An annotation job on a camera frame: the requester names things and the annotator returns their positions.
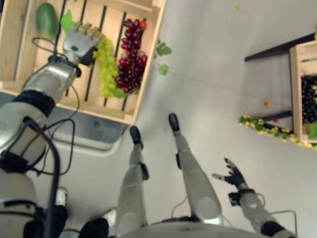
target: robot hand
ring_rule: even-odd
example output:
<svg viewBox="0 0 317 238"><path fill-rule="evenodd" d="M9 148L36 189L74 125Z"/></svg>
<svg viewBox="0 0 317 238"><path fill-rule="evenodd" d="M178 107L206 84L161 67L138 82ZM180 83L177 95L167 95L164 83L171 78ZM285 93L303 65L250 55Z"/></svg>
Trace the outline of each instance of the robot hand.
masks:
<svg viewBox="0 0 317 238"><path fill-rule="evenodd" d="M97 27L91 30L90 27L91 24L87 23L82 26L81 22L78 21L65 38L63 44L64 55L67 56L68 61L75 65L78 63L90 65L95 46L103 37Z"/></svg>
<svg viewBox="0 0 317 238"><path fill-rule="evenodd" d="M229 176L223 176L219 174L212 174L215 179L226 181L229 184L235 185L238 190L247 189L247 183L245 182L243 175L237 168L237 166L229 159L224 158L227 163L227 167L230 169Z"/></svg>

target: dark grape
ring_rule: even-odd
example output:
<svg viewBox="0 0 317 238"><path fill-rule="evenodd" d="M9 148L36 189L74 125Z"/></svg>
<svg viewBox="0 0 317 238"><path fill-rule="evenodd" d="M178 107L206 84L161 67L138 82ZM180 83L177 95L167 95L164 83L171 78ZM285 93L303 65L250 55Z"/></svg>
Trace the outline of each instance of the dark grape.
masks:
<svg viewBox="0 0 317 238"><path fill-rule="evenodd" d="M135 88L140 88L140 83L139 82L134 82L134 87Z"/></svg>
<svg viewBox="0 0 317 238"><path fill-rule="evenodd" d="M317 75L302 75L301 79L303 123L311 123L317 120Z"/></svg>
<svg viewBox="0 0 317 238"><path fill-rule="evenodd" d="M117 76L115 79L114 79L116 82L119 82L119 81L122 81L122 78L120 76Z"/></svg>
<svg viewBox="0 0 317 238"><path fill-rule="evenodd" d="M129 39L132 37L133 33L130 30L126 30L126 32L124 33L124 35Z"/></svg>
<svg viewBox="0 0 317 238"><path fill-rule="evenodd" d="M135 27L138 27L139 24L140 24L140 21L139 21L138 19L136 19L136 20L133 22L133 25L134 25Z"/></svg>
<svg viewBox="0 0 317 238"><path fill-rule="evenodd" d="M133 25L132 20L131 20L131 19L127 19L127 20L124 22L123 25L126 26L126 27L130 27L131 25Z"/></svg>
<svg viewBox="0 0 317 238"><path fill-rule="evenodd" d="M140 51L141 38L146 22L136 19L134 22L127 19L124 26L128 27L122 39L121 47L125 50L119 60L119 76L116 78L118 88L122 88L125 93L131 93L141 86L142 76L148 57Z"/></svg>
<svg viewBox="0 0 317 238"><path fill-rule="evenodd" d="M126 59L120 59L119 60L120 65L125 65L126 64Z"/></svg>
<svg viewBox="0 0 317 238"><path fill-rule="evenodd" d="M125 83L123 81L117 82L117 88L123 88L125 86Z"/></svg>

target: black chair leg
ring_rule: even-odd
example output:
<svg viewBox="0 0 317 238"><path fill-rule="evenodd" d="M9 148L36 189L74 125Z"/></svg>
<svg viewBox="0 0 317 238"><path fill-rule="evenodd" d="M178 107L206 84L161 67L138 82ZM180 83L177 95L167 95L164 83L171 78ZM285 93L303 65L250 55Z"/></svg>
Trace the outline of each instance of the black chair leg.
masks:
<svg viewBox="0 0 317 238"><path fill-rule="evenodd" d="M307 36L298 38L296 40L284 43L282 45L270 48L270 49L262 51L262 52L258 52L254 55L245 57L244 60L250 61L250 60L261 59L261 58L265 58L265 57L269 57L269 56L285 54L285 53L288 53L289 49L292 48L293 46L295 46L297 44L305 43L308 41L313 41L313 40L315 40L315 33L311 33Z"/></svg>

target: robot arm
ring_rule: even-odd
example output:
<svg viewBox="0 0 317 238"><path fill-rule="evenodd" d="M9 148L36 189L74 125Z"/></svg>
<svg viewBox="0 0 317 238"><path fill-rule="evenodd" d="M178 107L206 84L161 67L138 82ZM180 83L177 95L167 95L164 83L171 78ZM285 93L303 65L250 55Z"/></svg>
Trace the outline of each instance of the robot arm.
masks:
<svg viewBox="0 0 317 238"><path fill-rule="evenodd" d="M226 181L235 185L238 192L230 193L231 204L240 205L245 217L251 222L253 229L259 233L273 238L295 238L296 236L283 228L277 220L263 207L257 194L250 189L236 165L225 158L230 169L229 176L213 174L215 179Z"/></svg>
<svg viewBox="0 0 317 238"><path fill-rule="evenodd" d="M63 43L65 57L51 56L42 71L31 75L22 92L0 108L0 237L22 237L24 225L30 218L17 214L34 212L33 207L30 209L25 203L18 203L37 203L33 183L25 172L44 155L46 142L38 136L38 132L45 126L47 117L65 90L80 76L78 63L90 64L92 61L92 52L102 34L97 33L97 28L87 33L90 26L77 22ZM53 177L53 181L57 189L58 175ZM55 201L53 187L46 219L46 229L49 230L46 237L53 237L53 210L50 209Z"/></svg>

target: white sneaker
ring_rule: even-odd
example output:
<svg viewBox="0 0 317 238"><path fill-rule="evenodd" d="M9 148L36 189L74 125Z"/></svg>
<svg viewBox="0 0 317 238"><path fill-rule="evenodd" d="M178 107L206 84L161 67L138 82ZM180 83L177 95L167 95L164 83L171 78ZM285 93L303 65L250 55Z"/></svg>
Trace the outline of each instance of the white sneaker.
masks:
<svg viewBox="0 0 317 238"><path fill-rule="evenodd" d="M67 202L67 190L63 187L59 187L56 193L55 205L61 205L66 207Z"/></svg>
<svg viewBox="0 0 317 238"><path fill-rule="evenodd" d="M102 216L102 218L105 218L108 221L109 227L112 227L115 224L116 215L117 215L117 209L111 208L109 211L107 211L106 214Z"/></svg>

